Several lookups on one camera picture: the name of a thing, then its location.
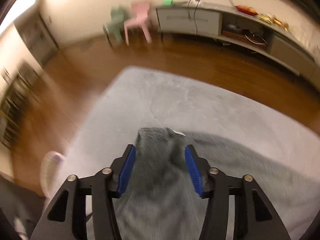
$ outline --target silver bolt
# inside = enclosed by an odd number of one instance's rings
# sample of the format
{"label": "silver bolt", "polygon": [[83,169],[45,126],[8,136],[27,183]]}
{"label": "silver bolt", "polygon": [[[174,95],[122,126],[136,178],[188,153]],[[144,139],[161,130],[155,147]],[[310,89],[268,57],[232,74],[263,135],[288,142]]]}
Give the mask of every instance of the silver bolt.
{"label": "silver bolt", "polygon": [[68,181],[74,181],[76,178],[77,178],[76,175],[69,175],[68,178],[67,178],[67,180],[68,180]]}
{"label": "silver bolt", "polygon": [[218,174],[219,173],[219,170],[217,168],[210,168],[209,172],[211,174]]}
{"label": "silver bolt", "polygon": [[110,169],[110,168],[104,168],[103,170],[102,170],[102,173],[103,174],[110,174],[112,172],[112,169]]}
{"label": "silver bolt", "polygon": [[245,175],[244,180],[246,181],[253,181],[253,177],[251,175]]}

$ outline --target wooden floor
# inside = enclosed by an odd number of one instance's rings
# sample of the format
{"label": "wooden floor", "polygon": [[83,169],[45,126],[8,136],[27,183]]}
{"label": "wooden floor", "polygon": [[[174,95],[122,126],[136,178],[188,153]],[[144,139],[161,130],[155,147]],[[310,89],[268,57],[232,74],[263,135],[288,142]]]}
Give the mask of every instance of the wooden floor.
{"label": "wooden floor", "polygon": [[19,138],[13,149],[13,171],[19,185],[43,195],[40,164],[50,150],[64,153],[100,94],[126,66],[159,69],[201,80],[276,109],[320,134],[320,96],[285,68],[230,47],[154,35],[141,35],[130,46],[111,49],[104,37],[60,51],[45,66],[34,86]]}

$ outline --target green chair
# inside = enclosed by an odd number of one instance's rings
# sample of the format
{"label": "green chair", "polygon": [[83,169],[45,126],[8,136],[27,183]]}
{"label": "green chair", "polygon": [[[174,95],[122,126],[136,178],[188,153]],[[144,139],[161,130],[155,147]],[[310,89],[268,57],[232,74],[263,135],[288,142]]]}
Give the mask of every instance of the green chair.
{"label": "green chair", "polygon": [[125,8],[119,6],[118,8],[111,9],[111,22],[102,25],[103,32],[110,43],[110,46],[112,46],[112,44],[109,39],[109,33],[114,34],[117,42],[122,42],[121,32],[124,29],[124,21],[129,18],[129,14]]}

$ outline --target blue rubber pad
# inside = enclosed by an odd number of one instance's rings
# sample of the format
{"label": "blue rubber pad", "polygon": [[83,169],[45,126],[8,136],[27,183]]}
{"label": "blue rubber pad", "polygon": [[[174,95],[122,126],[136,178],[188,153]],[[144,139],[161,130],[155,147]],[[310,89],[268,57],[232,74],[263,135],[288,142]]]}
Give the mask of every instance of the blue rubber pad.
{"label": "blue rubber pad", "polygon": [[200,172],[198,171],[198,168],[196,166],[195,160],[192,157],[189,147],[186,147],[185,149],[185,159],[186,159],[186,165],[187,165],[195,192],[198,193],[200,197],[202,197],[204,194],[204,191],[202,188],[201,175],[200,175]]}
{"label": "blue rubber pad", "polygon": [[119,174],[119,184],[118,184],[117,192],[120,195],[122,195],[127,189],[127,185],[129,183],[129,179],[131,176],[135,159],[136,159],[136,148],[135,146],[132,146],[127,156],[127,159],[124,162],[122,170]]}

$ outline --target pink plastic chair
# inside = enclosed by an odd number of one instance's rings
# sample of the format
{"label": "pink plastic chair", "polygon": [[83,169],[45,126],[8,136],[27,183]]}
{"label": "pink plastic chair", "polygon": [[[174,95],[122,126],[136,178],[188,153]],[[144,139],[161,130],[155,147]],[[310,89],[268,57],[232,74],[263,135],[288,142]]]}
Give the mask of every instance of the pink plastic chair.
{"label": "pink plastic chair", "polygon": [[149,1],[140,1],[131,3],[131,10],[136,13],[135,18],[131,18],[124,22],[125,42],[129,45],[128,29],[140,27],[143,30],[144,36],[148,43],[152,42],[150,32],[148,30],[149,17],[148,12],[150,9]]}

